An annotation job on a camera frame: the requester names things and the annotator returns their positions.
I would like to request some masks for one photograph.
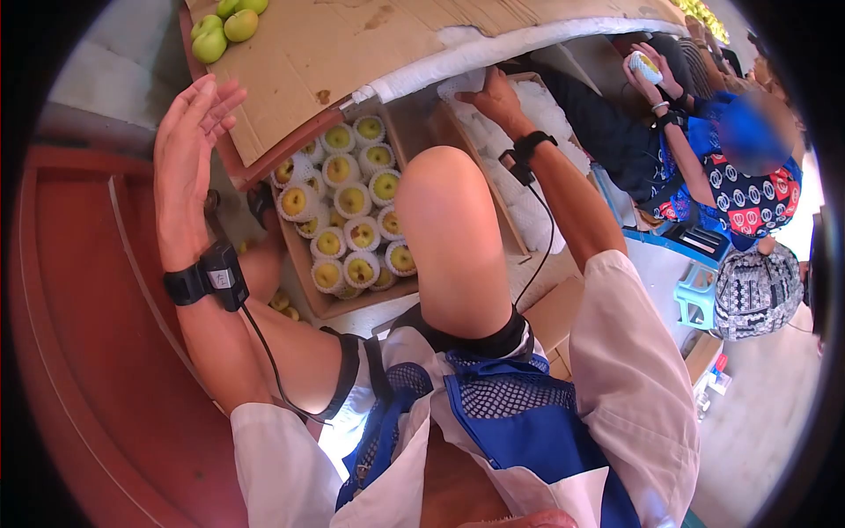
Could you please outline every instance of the knee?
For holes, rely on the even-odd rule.
[[[414,204],[465,203],[470,195],[489,196],[481,169],[463,150],[437,146],[424,150],[408,163],[396,190],[396,209]]]

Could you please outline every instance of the white shirt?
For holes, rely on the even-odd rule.
[[[684,361],[622,253],[592,257],[584,286],[570,333],[578,414],[619,475],[641,524],[680,525],[699,465],[698,423]],[[534,348],[542,355],[536,341]],[[453,371],[443,354],[435,355],[412,328],[393,332],[382,352],[385,368],[406,361],[425,367],[434,390],[401,417],[391,466],[337,512],[341,477],[293,412],[257,403],[232,412],[237,475],[250,526],[419,526],[432,419],[447,442],[471,454],[487,472],[513,515],[558,508],[580,528],[600,525],[608,468],[551,485],[524,467],[494,470],[452,415],[443,376]],[[360,438],[374,402],[368,380],[362,361],[356,387],[333,420],[333,434]]]

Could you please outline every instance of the white sleeve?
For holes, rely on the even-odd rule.
[[[245,403],[231,420],[249,526],[328,526],[341,477],[299,417],[271,404]]]
[[[578,412],[643,526],[680,526],[698,477],[699,434],[684,360],[619,251],[589,259],[570,334]]]

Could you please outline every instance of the cardboard lid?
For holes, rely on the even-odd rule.
[[[186,0],[191,20],[215,0]],[[490,0],[270,0],[249,40],[230,43],[208,71],[236,78],[249,97],[230,132],[249,167],[289,133],[354,90],[444,49],[437,30],[471,25],[484,35],[587,17],[665,19],[681,23],[668,0],[615,3],[518,3]]]

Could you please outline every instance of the black cable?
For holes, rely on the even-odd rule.
[[[325,422],[319,420],[308,414],[307,412],[303,411],[299,407],[293,405],[285,396],[285,391],[281,389],[281,380],[279,379],[279,368],[275,365],[275,359],[273,359],[273,354],[270,353],[270,347],[267,346],[267,341],[264,340],[264,336],[261,334],[261,330],[259,330],[259,326],[255,323],[255,319],[253,319],[253,315],[247,310],[247,305],[244,304],[241,306],[241,309],[246,314],[247,319],[249,319],[249,323],[255,329],[255,333],[259,335],[259,339],[261,340],[261,344],[264,345],[264,350],[267,351],[267,357],[270,359],[270,365],[273,366],[273,374],[275,375],[275,385],[279,388],[279,395],[281,396],[281,400],[285,402],[294,412],[296,412],[299,416],[304,416],[308,420],[312,422],[318,423],[320,425],[325,425]]]
[[[524,288],[522,288],[522,293],[520,293],[520,296],[516,298],[516,302],[514,302],[514,306],[516,306],[517,304],[520,303],[520,299],[522,299],[522,295],[526,292],[526,290],[528,289],[528,286],[530,286],[531,283],[534,281],[534,278],[537,277],[537,274],[540,273],[540,269],[542,269],[542,265],[546,264],[546,259],[548,259],[548,254],[552,252],[552,244],[554,243],[554,217],[552,216],[552,211],[548,208],[548,205],[546,205],[546,202],[542,201],[542,199],[540,198],[540,195],[537,194],[537,191],[535,191],[534,188],[531,185],[526,185],[526,187],[528,187],[528,190],[531,191],[534,194],[534,196],[537,197],[537,201],[540,202],[540,205],[542,205],[543,208],[546,210],[546,213],[548,214],[548,221],[551,222],[551,224],[552,224],[552,236],[549,237],[549,239],[548,239],[548,249],[546,250],[546,254],[542,256],[542,260],[540,261],[540,265],[537,266],[537,270],[534,271],[534,275],[532,275],[531,279],[528,280],[528,284],[526,284],[526,286]]]

